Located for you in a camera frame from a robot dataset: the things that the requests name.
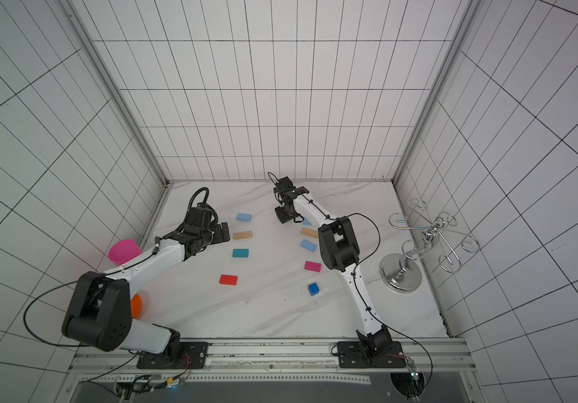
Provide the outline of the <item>tan wooden block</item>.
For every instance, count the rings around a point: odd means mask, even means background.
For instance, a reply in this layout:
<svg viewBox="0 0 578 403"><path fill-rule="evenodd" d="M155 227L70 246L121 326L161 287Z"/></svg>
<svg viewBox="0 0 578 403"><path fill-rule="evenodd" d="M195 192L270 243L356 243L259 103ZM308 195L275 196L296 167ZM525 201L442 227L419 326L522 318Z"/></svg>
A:
<svg viewBox="0 0 578 403"><path fill-rule="evenodd" d="M311 228L302 228L301 234L310 238L318 238L319 232Z"/></svg>
<svg viewBox="0 0 578 403"><path fill-rule="evenodd" d="M252 237L253 237L252 231L243 231L233 234L233 239L235 240L247 239Z"/></svg>

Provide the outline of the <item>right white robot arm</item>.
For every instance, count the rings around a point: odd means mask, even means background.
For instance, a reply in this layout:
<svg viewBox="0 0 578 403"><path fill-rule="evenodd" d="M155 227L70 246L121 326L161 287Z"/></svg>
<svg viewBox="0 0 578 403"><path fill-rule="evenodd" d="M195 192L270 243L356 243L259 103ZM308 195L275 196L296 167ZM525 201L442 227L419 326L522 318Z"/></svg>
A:
<svg viewBox="0 0 578 403"><path fill-rule="evenodd" d="M360 248L354 227L346 216L337 216L317 203L309 190L297 187L289 177L267 174L274 185L279 202L275 209L281 223L309 221L318 229L319 251L325 266L334 271L348 289L351 305L357 313L359 356L367 365L386 359L392 345L390 330L383 324L371 305L366 284L360 278Z"/></svg>

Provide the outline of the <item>teal block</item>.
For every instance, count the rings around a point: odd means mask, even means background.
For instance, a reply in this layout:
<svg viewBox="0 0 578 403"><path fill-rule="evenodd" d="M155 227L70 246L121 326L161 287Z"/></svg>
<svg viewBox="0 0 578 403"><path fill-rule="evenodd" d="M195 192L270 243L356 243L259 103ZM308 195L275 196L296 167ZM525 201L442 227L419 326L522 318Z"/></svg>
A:
<svg viewBox="0 0 578 403"><path fill-rule="evenodd" d="M250 250L248 249L234 249L232 252L232 257L236 259L246 259L250 255Z"/></svg>

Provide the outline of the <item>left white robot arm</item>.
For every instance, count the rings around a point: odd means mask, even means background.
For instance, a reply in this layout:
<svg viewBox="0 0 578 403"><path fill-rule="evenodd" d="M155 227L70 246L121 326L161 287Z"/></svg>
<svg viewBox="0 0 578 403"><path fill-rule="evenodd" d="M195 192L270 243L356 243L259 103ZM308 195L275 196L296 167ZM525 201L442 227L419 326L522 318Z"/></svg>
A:
<svg viewBox="0 0 578 403"><path fill-rule="evenodd" d="M165 271L210 245L229 241L228 223L220 223L208 203L188 208L183 223L157 237L151 249L113 270L90 271L79 278L62 323L62 335L104 352L136 351L140 369L178 367L184 356L180 333L135 319L131 301Z"/></svg>

